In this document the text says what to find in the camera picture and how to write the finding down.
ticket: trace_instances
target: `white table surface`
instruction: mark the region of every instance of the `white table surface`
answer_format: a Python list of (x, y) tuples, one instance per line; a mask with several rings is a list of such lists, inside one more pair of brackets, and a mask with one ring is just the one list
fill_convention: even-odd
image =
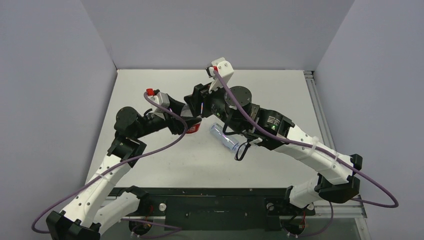
[[(119, 70), (87, 179), (94, 174), (114, 139), (119, 109), (131, 106), (143, 114), (151, 107), (143, 98), (147, 88), (160, 89), (183, 102), (183, 97), (191, 94), (195, 85), (210, 81), (204, 70)], [(228, 85), (247, 87), (252, 92), (253, 103), (280, 112), (309, 135), (321, 138), (302, 71), (236, 70)], [(209, 127), (218, 121), (215, 116), (204, 118), (198, 132), (186, 135), (163, 152), (139, 159), (116, 186), (285, 188), (316, 175), (293, 158), (263, 147), (251, 147), (242, 161), (235, 161), (234, 154), (209, 133)], [(147, 153), (177, 137), (163, 129), (140, 140), (147, 144)]]

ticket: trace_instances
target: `white wall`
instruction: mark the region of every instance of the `white wall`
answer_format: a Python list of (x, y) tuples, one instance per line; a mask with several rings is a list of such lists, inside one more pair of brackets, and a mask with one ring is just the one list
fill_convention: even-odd
[(315, 70), (354, 0), (81, 0), (118, 69)]
[[(337, 150), (400, 207), (365, 205), (374, 240), (423, 239), (424, 1), (356, 0), (315, 72)], [(364, 199), (389, 203), (370, 183)]]
[(1, 1), (1, 239), (51, 239), (31, 222), (86, 179), (115, 78), (79, 0)]

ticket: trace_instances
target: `clear plastic bottle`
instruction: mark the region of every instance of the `clear plastic bottle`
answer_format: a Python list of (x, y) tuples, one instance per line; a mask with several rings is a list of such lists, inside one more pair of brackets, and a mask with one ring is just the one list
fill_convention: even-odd
[(241, 154), (243, 152), (245, 146), (244, 145), (240, 146), (241, 144), (234, 137), (224, 135), (223, 134), (223, 127), (221, 125), (219, 125), (218, 123), (215, 122), (214, 124), (212, 124), (212, 126), (210, 126), (210, 128), (209, 128), (209, 131), (212, 135), (215, 136), (215, 138), (220, 140), (221, 143), (224, 144), (224, 146), (226, 146), (232, 152), (236, 153), (237, 149), (239, 149), (239, 148), (240, 148), (240, 150), (238, 151), (239, 154)]

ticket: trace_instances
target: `black cable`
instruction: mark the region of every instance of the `black cable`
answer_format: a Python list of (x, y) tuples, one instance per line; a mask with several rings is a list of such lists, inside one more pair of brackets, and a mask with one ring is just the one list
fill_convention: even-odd
[(306, 208), (309, 206), (306, 205), (304, 208), (302, 208), (302, 210), (300, 212), (296, 212), (296, 215), (293, 215), (287, 222), (283, 221), (284, 224), (289, 224), (291, 221), (293, 221), (293, 219), (295, 219), (297, 216), (299, 216), (299, 213), (303, 213), (304, 211), (306, 211)]
[(232, 131), (232, 132), (226, 132), (226, 131), (227, 131), (228, 124), (230, 123), (231, 118), (233, 117), (233, 113), (234, 113), (234, 110), (230, 111), (230, 113), (228, 114), (228, 117), (226, 118), (226, 120), (225, 120), (225, 122), (224, 122), (224, 127), (222, 128), (222, 133), (223, 133), (225, 136), (230, 136), (230, 135), (236, 135), (236, 134), (238, 134), (238, 133), (237, 133), (237, 132), (235, 132), (235, 131)]
[[(243, 152), (241, 153), (241, 157), (239, 158), (239, 150), (240, 150), (240, 148), (241, 148), (243, 145), (246, 145), (246, 147), (244, 148)], [(250, 148), (250, 146), (251, 146), (251, 144), (250, 144), (248, 141), (243, 142), (240, 146), (238, 146), (238, 148), (237, 148), (237, 152), (235, 153), (235, 156), (234, 156), (234, 159), (235, 159), (236, 161), (241, 161), (241, 160), (243, 160), (243, 158), (245, 157), (245, 154), (247, 153), (248, 148)]]
[(143, 113), (143, 116), (146, 116), (148, 113), (150, 113), (151, 111), (153, 111), (153, 109), (151, 109), (151, 108), (149, 108), (149, 109), (147, 109), (147, 111), (145, 111), (144, 113)]

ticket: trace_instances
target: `purple cable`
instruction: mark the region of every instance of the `purple cable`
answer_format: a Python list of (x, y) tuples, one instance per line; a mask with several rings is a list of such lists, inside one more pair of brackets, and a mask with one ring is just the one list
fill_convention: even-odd
[[(165, 225), (162, 223), (157, 223), (157, 222), (152, 222), (152, 221), (145, 221), (145, 220), (141, 220), (141, 219), (131, 219), (131, 218), (122, 218), (122, 221), (130, 221), (130, 222), (138, 222), (138, 223), (142, 223), (142, 224), (150, 224), (150, 225), (155, 225), (155, 226), (159, 226), (159, 227), (164, 227), (164, 228), (169, 228), (169, 229), (175, 229), (174, 231), (170, 231), (164, 234), (160, 234), (160, 235), (156, 235), (156, 236), (144, 236), (144, 235), (140, 235), (141, 239), (158, 239), (158, 238), (162, 238), (174, 233), (178, 233), (180, 231), (182, 231), (183, 229), (181, 227), (177, 227), (177, 226), (170, 226), (170, 225)], [(132, 228), (131, 232), (134, 232), (138, 227), (140, 227), (141, 225), (137, 225), (135, 227)]]
[[(277, 141), (280, 141), (280, 142), (283, 142), (283, 143), (286, 143), (286, 144), (294, 144), (294, 145), (298, 145), (298, 146), (302, 146), (302, 147), (306, 147), (306, 148), (312, 148), (313, 147), (311, 144), (308, 144), (308, 143), (304, 143), (304, 142), (301, 142), (301, 141), (294, 141), (294, 140), (290, 140), (290, 139), (287, 139), (287, 138), (277, 137), (275, 135), (272, 135), (270, 132), (267, 132), (265, 129), (263, 129), (261, 126), (259, 126), (253, 119), (251, 119), (251, 117), (246, 113), (246, 111), (242, 108), (242, 106), (240, 105), (240, 103), (237, 101), (237, 99), (234, 96), (234, 94), (228, 88), (227, 84), (225, 83), (225, 81), (223, 80), (223, 78), (221, 77), (221, 75), (216, 70), (214, 70), (213, 72), (215, 73), (215, 75), (218, 78), (218, 80), (221, 82), (223, 88), (225, 89), (225, 91), (227, 92), (227, 94), (229, 95), (229, 97), (233, 100), (233, 102), (237, 106), (237, 109), (246, 118), (246, 120), (249, 121), (250, 124), (252, 124), (256, 129), (259, 130), (259, 132), (263, 133), (265, 136), (267, 136), (269, 138), (272, 138), (274, 140), (277, 140)], [(322, 153), (330, 156), (332, 159), (335, 159), (336, 158), (336, 156), (333, 153), (325, 150), (322, 147), (317, 146), (315, 149), (317, 151), (320, 151), (320, 152), (322, 152)], [(337, 162), (339, 162), (340, 164), (342, 164), (346, 168), (350, 169), (354, 173), (358, 174), (359, 176), (363, 177), (364, 179), (366, 179), (369, 182), (371, 182), (372, 184), (374, 184), (377, 188), (379, 188), (385, 194), (387, 194), (387, 196), (389, 196), (389, 198), (393, 201), (393, 204), (392, 205), (382, 204), (382, 203), (378, 203), (378, 202), (373, 202), (373, 201), (368, 201), (368, 200), (362, 200), (360, 198), (352, 198), (351, 200), (357, 201), (357, 202), (361, 202), (361, 203), (365, 203), (365, 204), (371, 204), (371, 205), (378, 206), (378, 207), (383, 207), (383, 208), (392, 208), (392, 209), (394, 209), (394, 208), (399, 207), (399, 202), (396, 199), (396, 197), (393, 196), (393, 194), (389, 190), (387, 190), (385, 187), (383, 187), (380, 183), (376, 182), (374, 179), (372, 179), (371, 177), (369, 177), (365, 173), (362, 173), (361, 171), (356, 170), (354, 167), (352, 167), (349, 164), (345, 163), (344, 161), (342, 161), (338, 157), (337, 157)]]
[[(160, 105), (158, 105), (156, 102), (154, 102), (154, 101), (152, 101), (152, 100), (150, 100), (149, 98), (148, 98), (148, 96), (147, 96), (147, 92), (145, 92), (144, 93), (144, 99), (146, 99), (146, 101), (147, 102), (149, 102), (150, 104), (152, 104), (153, 106), (155, 106), (155, 107), (157, 107), (157, 108), (159, 108), (159, 109), (161, 109), (161, 110), (163, 110), (163, 111), (165, 111), (166, 113), (168, 113), (168, 114), (170, 114), (170, 115), (172, 115), (174, 118), (176, 118), (178, 121), (180, 121), (183, 125), (184, 125), (184, 131), (182, 132), (182, 134), (175, 140), (175, 141), (173, 141), (173, 142), (171, 142), (170, 144), (168, 144), (168, 145), (166, 145), (166, 146), (164, 146), (164, 147), (161, 147), (161, 148), (159, 148), (159, 149), (156, 149), (156, 150), (154, 150), (154, 151), (151, 151), (151, 152), (148, 152), (148, 153), (145, 153), (145, 154), (142, 154), (142, 155), (139, 155), (139, 156), (135, 156), (135, 157), (131, 157), (131, 158), (129, 158), (129, 159), (127, 159), (127, 160), (125, 160), (125, 161), (122, 161), (122, 162), (120, 162), (120, 163), (118, 163), (118, 164), (116, 164), (116, 165), (114, 165), (114, 166), (112, 166), (112, 167), (110, 167), (109, 169), (107, 169), (106, 171), (104, 171), (103, 173), (101, 173), (101, 175), (102, 176), (105, 176), (106, 174), (108, 174), (109, 172), (111, 172), (111, 171), (113, 171), (114, 169), (116, 169), (116, 168), (118, 168), (118, 167), (120, 167), (120, 166), (122, 166), (122, 165), (124, 165), (124, 164), (127, 164), (127, 163), (129, 163), (129, 162), (131, 162), (131, 161), (134, 161), (134, 160), (137, 160), (137, 159), (141, 159), (141, 158), (144, 158), (144, 157), (147, 157), (147, 156), (150, 156), (150, 155), (153, 155), (153, 154), (156, 154), (156, 153), (159, 153), (159, 152), (161, 152), (161, 151), (163, 151), (163, 150), (165, 150), (165, 149), (167, 149), (167, 148), (169, 148), (169, 147), (172, 147), (173, 145), (175, 145), (176, 143), (178, 143), (183, 137), (184, 137), (184, 135), (186, 135), (186, 132), (187, 132), (187, 130), (188, 130), (188, 126), (187, 126), (187, 123), (186, 123), (186, 121), (184, 121), (184, 119), (182, 119), (180, 116), (178, 116), (177, 114), (175, 114), (175, 113), (173, 113), (173, 112), (171, 112), (170, 110), (168, 110), (168, 109), (166, 109), (166, 108), (164, 108), (164, 107), (162, 107), (162, 106), (160, 106)], [(69, 195), (67, 195), (67, 196), (65, 196), (64, 198), (62, 198), (62, 199), (60, 199), (59, 201), (57, 201), (57, 202), (55, 202), (55, 203), (53, 203), (53, 205), (51, 205), (51, 206), (49, 206), (48, 208), (46, 208), (44, 211), (42, 211), (36, 218), (35, 218), (35, 220), (32, 222), (32, 225), (31, 225), (31, 229), (34, 231), (34, 232), (36, 232), (36, 233), (39, 233), (39, 234), (49, 234), (50, 232), (49, 231), (46, 231), (46, 230), (40, 230), (40, 229), (37, 229), (36, 228), (36, 223), (47, 213), (47, 212), (49, 212), (50, 210), (52, 210), (54, 207), (56, 207), (57, 205), (59, 205), (59, 204), (61, 204), (61, 203), (63, 203), (64, 201), (66, 201), (66, 200), (68, 200), (68, 199), (70, 199), (70, 198), (72, 198), (73, 196), (75, 196), (75, 195), (77, 195), (78, 193), (80, 193), (81, 191), (83, 191), (83, 190), (85, 190), (86, 188), (88, 188), (90, 185), (92, 185), (93, 183), (95, 183), (97, 180), (99, 180), (102, 176), (100, 176), (100, 175), (98, 175), (97, 177), (95, 177), (93, 180), (91, 180), (90, 182), (88, 182), (87, 184), (85, 184), (84, 186), (82, 186), (80, 189), (78, 189), (78, 190), (76, 190), (75, 192), (73, 192), (73, 193), (71, 193), (71, 194), (69, 194)]]
[[(333, 219), (334, 219), (334, 209), (333, 209), (333, 205), (332, 205), (332, 203), (329, 201), (329, 203), (330, 203), (330, 209), (331, 209), (331, 217), (330, 217), (330, 221), (328, 221), (328, 223), (327, 223), (327, 225), (325, 225), (325, 227), (323, 227), (321, 230), (319, 230), (319, 231), (316, 231), (316, 232), (313, 232), (313, 233), (308, 233), (308, 234), (300, 234), (300, 235), (297, 235), (297, 238), (305, 238), (305, 237), (312, 237), (312, 236), (315, 236), (315, 235), (318, 235), (318, 234), (322, 234), (323, 232), (325, 232), (325, 230), (327, 230), (329, 227), (330, 227), (330, 225), (333, 223)], [(292, 236), (292, 237), (296, 237), (296, 235), (295, 234), (293, 234), (293, 233), (289, 233), (290, 234), (290, 236)]]

